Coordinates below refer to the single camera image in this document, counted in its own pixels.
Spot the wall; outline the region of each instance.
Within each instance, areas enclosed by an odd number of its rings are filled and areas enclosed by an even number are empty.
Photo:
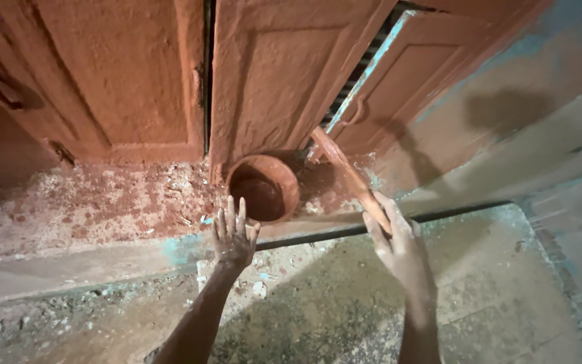
[[[582,176],[582,96],[400,201],[406,214],[512,200]]]
[[[421,112],[388,153],[378,156],[376,173],[385,192],[401,196],[489,153],[579,95],[582,0],[557,0],[511,47]]]

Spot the finger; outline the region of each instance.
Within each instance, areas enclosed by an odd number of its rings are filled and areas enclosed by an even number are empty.
[[[226,237],[235,236],[235,200],[233,196],[228,196],[228,211],[226,213]]]
[[[413,219],[407,218],[406,221],[413,230],[413,236],[416,238],[421,238],[421,225]]]
[[[388,219],[390,219],[390,224],[392,225],[392,235],[394,234],[405,234],[410,231],[410,225],[406,222],[405,218],[399,210],[399,206],[396,202],[388,197],[385,197],[381,192],[374,191],[374,197],[383,206]]]
[[[217,236],[220,240],[226,238],[226,219],[223,209],[219,209],[219,212],[217,212]]]
[[[248,236],[248,241],[251,243],[253,250],[255,250],[255,244],[257,244],[257,236],[259,235],[259,229],[262,228],[261,223],[256,223],[255,226],[251,229],[250,234]]]
[[[374,242],[374,251],[378,258],[385,264],[386,267],[390,268],[392,264],[392,247],[390,243],[385,239],[383,236],[383,231],[381,230],[381,225],[378,224],[378,221],[374,219],[370,214],[367,212],[363,213],[363,220],[365,222],[365,226],[367,227],[367,231],[369,232],[370,236],[372,237],[372,241]]]
[[[239,198],[239,215],[237,217],[237,236],[247,236],[247,201]]]
[[[210,237],[212,238],[214,244],[219,242],[219,230],[217,228],[217,222],[215,220],[212,221],[212,229],[210,229]]]

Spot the wooden door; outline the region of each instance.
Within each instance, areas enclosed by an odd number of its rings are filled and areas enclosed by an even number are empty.
[[[328,126],[329,135],[349,155],[398,140],[442,80],[472,61],[488,29],[481,20],[405,11]]]
[[[396,0],[217,0],[209,160],[305,143]]]
[[[0,0],[0,37],[57,114],[32,134],[83,162],[203,157],[203,34],[202,0]]]

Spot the wet clay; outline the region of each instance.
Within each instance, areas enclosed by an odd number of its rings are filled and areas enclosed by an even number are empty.
[[[381,209],[381,206],[376,201],[375,197],[371,194],[367,183],[363,177],[352,167],[350,162],[345,157],[345,154],[338,148],[338,145],[325,133],[321,127],[317,126],[313,133],[311,134],[314,142],[322,148],[323,153],[345,177],[347,181],[347,186],[349,187],[352,194],[358,198],[361,205],[367,210],[370,215],[378,221],[381,228],[385,230],[386,233],[391,234],[392,228],[390,228],[390,221]]]
[[[293,216],[300,200],[294,172],[269,155],[251,155],[240,160],[230,170],[227,184],[235,204],[244,197],[247,217],[257,221],[285,221]]]
[[[244,197],[247,201],[248,217],[257,221],[272,221],[285,213],[282,191],[262,179],[247,179],[238,182],[231,189],[231,194],[237,201]]]

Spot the debris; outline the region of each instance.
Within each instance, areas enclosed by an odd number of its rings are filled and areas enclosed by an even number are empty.
[[[278,279],[277,275],[271,274],[271,273],[260,273],[259,274],[260,277],[262,277],[263,280],[275,280]]]
[[[192,221],[190,221],[189,219],[186,219],[186,217],[183,215],[183,211],[181,211],[181,218],[183,219],[183,222],[187,225],[187,226],[192,226]]]
[[[266,297],[266,285],[261,280],[253,284],[253,293],[261,298]]]

